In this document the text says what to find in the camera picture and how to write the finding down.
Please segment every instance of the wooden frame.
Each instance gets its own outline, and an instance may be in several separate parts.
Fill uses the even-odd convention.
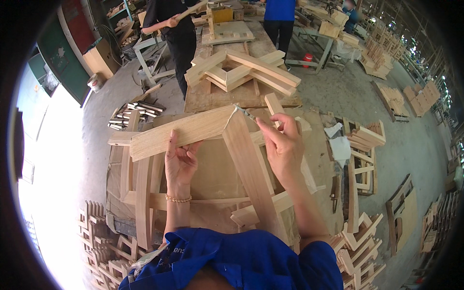
[[[261,82],[292,96],[296,93],[296,86],[301,79],[276,66],[282,64],[285,53],[276,51],[260,58],[254,58],[244,53],[233,50],[221,50],[206,59],[196,57],[191,69],[185,74],[189,86],[197,85],[207,75],[207,79],[225,91],[230,91],[253,77]],[[242,65],[225,72],[217,65],[224,60],[235,61]]]
[[[150,186],[147,179],[151,179],[151,175],[148,175],[151,170],[147,158],[166,151],[166,144],[173,129],[178,134],[177,147],[222,134],[258,216],[259,227],[288,243],[286,231],[282,227],[282,219],[278,217],[272,202],[269,174],[261,164],[263,157],[257,154],[258,146],[250,137],[244,115],[237,113],[235,106],[231,105],[173,121],[132,137],[130,141],[132,158],[134,161],[141,160],[143,164],[141,166],[139,163],[135,199],[137,237],[138,239],[142,237],[143,241],[139,243],[144,243],[140,244],[141,247],[148,242],[150,223],[148,209],[151,194],[149,194]]]

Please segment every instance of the worker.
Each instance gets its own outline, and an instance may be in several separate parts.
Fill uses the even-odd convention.
[[[165,155],[168,191],[163,244],[124,278],[119,290],[343,289],[336,256],[328,244],[329,232],[300,170],[301,126],[283,113],[270,120],[282,122],[279,129],[257,118],[271,169],[293,201],[300,254],[263,230],[223,234],[191,228],[190,182],[198,168],[195,154],[200,142],[176,148],[173,130]]]
[[[175,76],[184,100],[187,94],[184,75],[192,67],[197,39],[192,19],[184,17],[178,21],[176,17],[187,10],[187,5],[193,6],[196,2],[197,0],[148,0],[142,28],[144,34],[161,29],[161,38],[168,43],[175,63]]]
[[[354,0],[345,0],[342,4],[342,11],[349,16],[343,31],[353,34],[354,25],[359,21],[356,2]]]
[[[264,13],[264,30],[274,45],[277,43],[277,36],[279,37],[278,50],[285,52],[285,60],[293,33],[296,0],[261,0],[261,2],[267,2]],[[285,66],[289,71],[290,66],[288,64]]]

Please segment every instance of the cardboard box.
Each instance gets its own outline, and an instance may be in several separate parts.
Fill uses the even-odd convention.
[[[105,79],[112,77],[121,67],[116,61],[119,55],[111,51],[111,47],[104,38],[100,38],[92,44],[83,58],[93,73],[99,73]]]

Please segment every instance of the blue shirt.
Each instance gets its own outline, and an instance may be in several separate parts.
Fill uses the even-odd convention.
[[[351,10],[342,8],[342,11],[349,16],[349,19],[345,23],[345,31],[349,34],[353,33],[354,25],[358,22],[358,12],[353,8]]]
[[[183,289],[206,264],[236,289],[343,289],[334,250],[325,242],[307,245],[296,255],[269,232],[223,234],[182,228],[166,234],[168,248],[119,290]]]
[[[295,21],[296,0],[267,0],[264,20]]]

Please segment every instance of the concrete floor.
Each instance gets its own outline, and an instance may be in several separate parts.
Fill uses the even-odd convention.
[[[42,126],[43,132],[52,132],[56,129],[53,118],[59,117],[51,111],[63,112],[68,110],[68,112],[74,112],[71,116],[75,116],[74,123],[78,125],[70,126],[69,129],[61,128],[60,132],[65,131],[65,133],[44,134],[47,139],[42,139],[41,152],[44,156],[53,155],[59,144],[60,146],[68,146],[68,154],[72,155],[74,148],[76,148],[78,154],[72,157],[71,161],[75,162],[80,170],[76,175],[59,175],[62,179],[59,184],[63,185],[69,180],[72,190],[65,192],[63,188],[66,186],[63,188],[54,186],[53,193],[51,193],[46,191],[45,184],[55,180],[53,173],[61,170],[63,162],[67,162],[67,168],[70,167],[66,159],[67,155],[63,153],[59,156],[60,158],[53,158],[48,162],[43,160],[42,163],[36,164],[37,178],[39,176],[42,178],[39,182],[39,185],[42,186],[42,199],[47,200],[47,198],[59,196],[63,200],[59,210],[41,213],[41,217],[36,221],[38,230],[44,227],[51,218],[60,216],[65,209],[68,212],[63,219],[72,223],[77,217],[77,208],[83,207],[84,200],[94,200],[105,204],[106,173],[110,152],[107,140],[114,132],[113,129],[107,127],[107,122],[116,107],[120,107],[142,93],[141,88],[135,84],[131,77],[132,75],[137,79],[138,67],[139,64],[135,60],[121,68],[114,77],[106,82],[99,93],[91,94],[83,109],[72,106],[72,104],[64,104],[63,96],[52,97],[52,104],[60,103],[60,105],[50,105]],[[374,284],[378,285],[380,289],[399,289],[419,262],[421,217],[426,213],[430,203],[440,193],[444,193],[447,157],[445,145],[437,129],[435,119],[431,113],[426,113],[423,118],[411,117],[409,123],[392,123],[385,107],[370,84],[373,79],[383,81],[366,75],[357,63],[349,63],[343,72],[326,68],[321,70],[318,75],[309,75],[307,69],[296,67],[292,68],[291,72],[302,79],[298,91],[303,100],[304,109],[317,106],[322,111],[332,111],[335,115],[347,117],[361,124],[380,119],[385,125],[387,143],[376,149],[379,193],[376,196],[361,196],[359,204],[360,211],[365,211],[369,215],[377,213],[384,215],[376,233],[376,237],[383,240],[376,262],[377,264],[386,263],[387,267],[376,278]],[[395,64],[394,69],[388,75],[388,81],[385,83],[401,90],[406,85],[413,85],[412,80],[398,63]],[[166,114],[183,112],[182,94],[175,78],[168,80],[159,90],[152,93],[150,100],[155,98],[158,98],[158,103],[167,107]],[[74,139],[76,136],[82,138],[78,142],[73,142],[73,139],[71,142],[63,141],[68,136],[70,138],[73,136]],[[408,173],[412,174],[412,180],[417,189],[418,223],[405,247],[397,256],[390,258],[385,202]],[[62,238],[77,240],[74,234],[75,232],[71,233],[70,231]],[[38,240],[40,245],[43,244],[47,247],[44,234],[38,232]],[[82,285],[82,279],[85,280],[85,277],[89,277],[89,271],[82,267],[81,271],[72,272],[72,278],[69,277],[70,275],[65,278],[64,271],[59,269],[61,265],[55,263],[56,257],[51,257],[53,253],[47,252],[43,255],[46,262],[54,262],[47,263],[47,265],[65,289],[79,289],[79,286]]]

